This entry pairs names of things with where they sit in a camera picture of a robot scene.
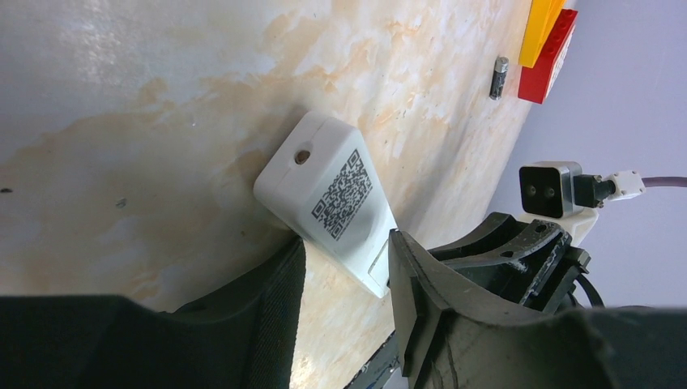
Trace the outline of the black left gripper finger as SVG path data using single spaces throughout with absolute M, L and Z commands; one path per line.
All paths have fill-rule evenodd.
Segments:
M 305 283 L 295 238 L 178 310 L 117 295 L 3 297 L 4 388 L 286 388 Z

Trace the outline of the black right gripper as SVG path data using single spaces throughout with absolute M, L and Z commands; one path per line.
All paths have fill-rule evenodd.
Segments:
M 410 387 L 685 387 L 685 310 L 580 309 L 578 286 L 592 307 L 604 301 L 586 277 L 591 256 L 571 242 L 558 224 L 500 212 L 429 252 L 392 231 L 390 295 Z

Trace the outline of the white remote control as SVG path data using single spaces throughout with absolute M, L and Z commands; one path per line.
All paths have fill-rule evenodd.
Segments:
M 378 298 L 397 223 L 360 130 L 306 113 L 254 183 L 255 198 Z

